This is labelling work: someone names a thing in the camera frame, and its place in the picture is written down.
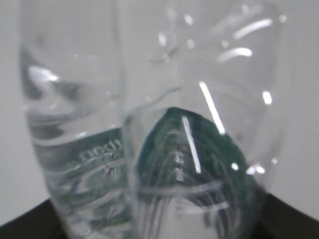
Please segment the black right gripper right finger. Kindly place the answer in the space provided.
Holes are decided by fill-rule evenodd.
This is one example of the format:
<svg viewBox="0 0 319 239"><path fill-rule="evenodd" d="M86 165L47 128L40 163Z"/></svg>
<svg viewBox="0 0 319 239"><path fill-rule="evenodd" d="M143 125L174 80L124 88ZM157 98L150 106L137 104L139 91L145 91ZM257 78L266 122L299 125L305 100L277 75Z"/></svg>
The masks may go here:
<svg viewBox="0 0 319 239"><path fill-rule="evenodd" d="M317 239L319 222L269 194L254 229L255 239Z"/></svg>

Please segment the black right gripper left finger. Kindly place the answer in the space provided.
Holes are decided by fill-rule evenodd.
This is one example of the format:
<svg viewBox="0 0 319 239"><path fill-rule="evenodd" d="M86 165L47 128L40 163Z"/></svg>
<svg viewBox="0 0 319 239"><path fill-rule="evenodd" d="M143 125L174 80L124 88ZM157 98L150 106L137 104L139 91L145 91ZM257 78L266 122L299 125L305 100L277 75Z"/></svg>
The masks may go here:
<svg viewBox="0 0 319 239"><path fill-rule="evenodd" d="M50 200L0 227L1 239L66 239Z"/></svg>

